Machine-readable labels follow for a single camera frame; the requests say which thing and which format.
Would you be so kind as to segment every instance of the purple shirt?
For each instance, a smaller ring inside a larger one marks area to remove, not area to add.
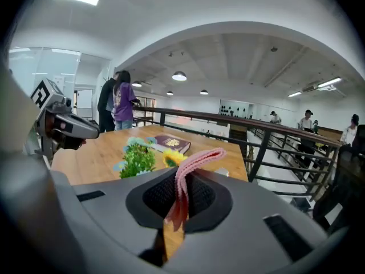
[[[132,100],[136,99],[132,86],[123,82],[116,94],[113,93],[114,118],[116,121],[133,120]]]

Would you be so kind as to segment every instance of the book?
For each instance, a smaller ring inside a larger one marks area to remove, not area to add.
[[[171,135],[158,135],[155,137],[156,144],[152,145],[152,148],[164,152],[166,149],[177,150],[179,153],[184,154],[190,148],[190,142],[177,138]]]

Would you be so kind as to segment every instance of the yellow flower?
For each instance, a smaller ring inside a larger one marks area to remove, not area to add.
[[[166,167],[177,167],[186,158],[188,157],[177,150],[166,149],[163,153],[163,162]]]

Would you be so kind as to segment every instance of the long black hair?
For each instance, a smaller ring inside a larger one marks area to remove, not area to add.
[[[116,80],[116,83],[114,85],[113,88],[113,93],[116,94],[116,91],[119,89],[119,86],[123,83],[123,82],[127,82],[130,83],[131,82],[131,75],[128,71],[117,71],[115,72],[116,75],[118,75],[118,78]]]

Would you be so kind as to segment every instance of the black jacket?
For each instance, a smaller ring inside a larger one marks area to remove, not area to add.
[[[109,81],[105,82],[102,91],[100,92],[98,111],[104,111],[107,108],[108,98],[111,92],[113,92],[113,87],[116,81],[111,78]]]

